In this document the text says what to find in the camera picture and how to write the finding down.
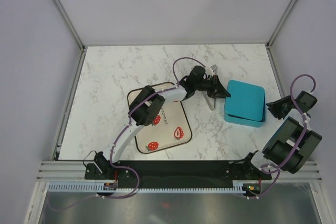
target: table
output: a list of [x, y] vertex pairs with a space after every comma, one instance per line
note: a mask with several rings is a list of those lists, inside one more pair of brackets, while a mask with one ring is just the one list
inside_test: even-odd
[[[170, 45], [89, 47], [80, 74], [60, 160], [81, 160], [91, 150], [102, 151], [127, 123], [127, 94], [148, 84], [175, 82], [172, 64], [192, 57], [206, 66], [216, 64], [224, 87], [231, 79], [265, 88], [266, 102], [280, 98], [265, 45]], [[176, 64], [179, 78], [190, 73], [192, 60]], [[141, 154], [132, 141], [122, 160], [240, 159], [261, 150], [281, 125], [267, 111], [266, 123], [253, 128], [224, 121], [224, 99], [208, 108], [201, 92], [183, 101], [193, 133], [184, 145]]]

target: strawberry print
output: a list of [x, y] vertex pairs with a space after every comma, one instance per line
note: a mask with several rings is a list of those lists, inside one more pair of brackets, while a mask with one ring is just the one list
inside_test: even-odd
[[175, 140], [180, 140], [181, 138], [183, 138], [184, 133], [181, 127], [177, 127], [175, 132], [174, 132], [174, 137]]
[[156, 150], [158, 148], [158, 146], [159, 146], [158, 142], [151, 142], [145, 148], [146, 148], [146, 151], [152, 152], [152, 151]]
[[154, 121], [152, 122], [152, 126], [156, 126], [161, 120], [160, 115], [157, 115]]

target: reflective metal surface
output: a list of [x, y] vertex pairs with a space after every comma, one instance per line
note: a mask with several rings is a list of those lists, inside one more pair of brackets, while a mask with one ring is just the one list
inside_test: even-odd
[[[87, 195], [48, 193], [50, 204], [58, 208]], [[321, 223], [312, 199], [309, 184], [277, 184], [259, 200], [228, 194], [137, 194], [127, 199], [91, 198], [62, 212], [45, 207], [45, 221], [40, 223]]]

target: blue box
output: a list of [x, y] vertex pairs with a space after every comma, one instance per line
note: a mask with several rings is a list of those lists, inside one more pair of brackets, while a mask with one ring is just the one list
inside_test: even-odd
[[231, 97], [225, 99], [224, 120], [260, 127], [266, 120], [265, 90], [253, 84], [231, 80], [227, 84]]

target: white wall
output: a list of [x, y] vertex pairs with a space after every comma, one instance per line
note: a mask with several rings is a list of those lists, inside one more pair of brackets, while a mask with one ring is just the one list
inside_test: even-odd
[[79, 49], [51, 0], [0, 0], [0, 223], [22, 223]]
[[85, 45], [267, 42], [290, 0], [61, 0]]
[[[301, 73], [316, 78], [318, 103], [310, 124], [323, 139], [313, 156], [336, 207], [336, 0], [299, 0], [273, 52], [287, 90]], [[309, 80], [300, 82], [296, 90], [309, 90], [310, 85]]]

